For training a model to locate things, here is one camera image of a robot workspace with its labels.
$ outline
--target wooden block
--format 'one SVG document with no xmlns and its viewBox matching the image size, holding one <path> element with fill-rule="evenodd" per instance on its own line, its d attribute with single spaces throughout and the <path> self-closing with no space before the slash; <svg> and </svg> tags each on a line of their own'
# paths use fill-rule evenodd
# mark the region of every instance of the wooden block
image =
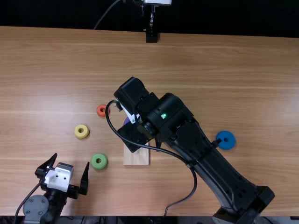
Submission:
<svg viewBox="0 0 299 224">
<path fill-rule="evenodd" d="M 148 166 L 150 164 L 149 149 L 140 148 L 136 152 L 131 153 L 125 144 L 123 144 L 123 165 L 125 166 Z"/>
</svg>

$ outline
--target toy ring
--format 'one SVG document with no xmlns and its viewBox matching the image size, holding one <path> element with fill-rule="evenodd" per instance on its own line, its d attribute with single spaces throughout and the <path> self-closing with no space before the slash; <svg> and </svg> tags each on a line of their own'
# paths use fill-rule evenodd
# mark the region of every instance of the toy ring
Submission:
<svg viewBox="0 0 299 224">
<path fill-rule="evenodd" d="M 75 136 L 78 139 L 83 139 L 83 138 L 86 138 L 88 136 L 89 129 L 85 125 L 78 125 L 78 126 L 75 127 L 74 133 L 75 133 Z"/>
<path fill-rule="evenodd" d="M 217 139 L 222 140 L 222 142 L 219 143 L 219 148 L 221 148 L 223 150 L 230 150 L 236 144 L 234 135 L 228 131 L 219 132 L 216 136 L 216 140 Z"/>
<path fill-rule="evenodd" d="M 100 105 L 97 107 L 97 114 L 100 116 L 100 117 L 106 117 L 105 115 L 105 110 L 106 110 L 106 105 Z"/>
<path fill-rule="evenodd" d="M 107 165 L 107 161 L 107 157 L 104 154 L 99 153 L 92 157 L 91 163 L 95 169 L 104 169 Z"/>
</svg>

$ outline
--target red ring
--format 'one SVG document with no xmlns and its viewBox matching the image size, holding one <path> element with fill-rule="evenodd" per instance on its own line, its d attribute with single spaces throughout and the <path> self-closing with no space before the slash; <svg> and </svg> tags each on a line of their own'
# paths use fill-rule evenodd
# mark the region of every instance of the red ring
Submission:
<svg viewBox="0 0 299 224">
<path fill-rule="evenodd" d="M 100 105 L 97 107 L 97 114 L 100 116 L 100 117 L 106 117 L 105 115 L 105 110 L 106 110 L 106 105 Z"/>
</svg>

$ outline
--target green led light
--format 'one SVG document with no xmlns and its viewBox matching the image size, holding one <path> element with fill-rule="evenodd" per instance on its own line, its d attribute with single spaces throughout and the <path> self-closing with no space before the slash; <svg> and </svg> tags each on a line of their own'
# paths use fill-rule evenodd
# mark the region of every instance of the green led light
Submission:
<svg viewBox="0 0 299 224">
<path fill-rule="evenodd" d="M 166 113 L 164 113 L 164 114 L 161 115 L 161 118 L 163 118 L 163 119 L 165 119 L 166 117 L 167 117 Z"/>
</svg>

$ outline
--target yellow ring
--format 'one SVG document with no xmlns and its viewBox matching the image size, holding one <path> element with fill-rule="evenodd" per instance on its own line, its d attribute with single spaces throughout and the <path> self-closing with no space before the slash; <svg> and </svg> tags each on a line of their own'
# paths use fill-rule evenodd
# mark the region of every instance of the yellow ring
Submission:
<svg viewBox="0 0 299 224">
<path fill-rule="evenodd" d="M 78 125 L 78 126 L 75 127 L 74 133 L 75 133 L 75 136 L 78 139 L 83 139 L 83 138 L 86 138 L 88 136 L 89 129 L 85 125 Z"/>
</svg>

